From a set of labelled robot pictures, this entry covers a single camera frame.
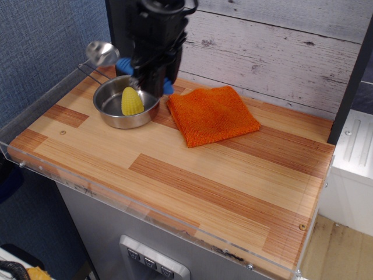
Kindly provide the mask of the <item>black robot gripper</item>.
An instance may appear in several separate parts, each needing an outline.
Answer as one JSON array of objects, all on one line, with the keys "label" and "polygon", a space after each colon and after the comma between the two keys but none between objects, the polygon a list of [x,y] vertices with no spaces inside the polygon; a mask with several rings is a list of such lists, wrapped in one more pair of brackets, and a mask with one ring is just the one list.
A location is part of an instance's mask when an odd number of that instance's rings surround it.
[{"label": "black robot gripper", "polygon": [[136,1],[129,9],[131,66],[142,91],[162,96],[165,77],[177,79],[188,24],[185,1]]}]

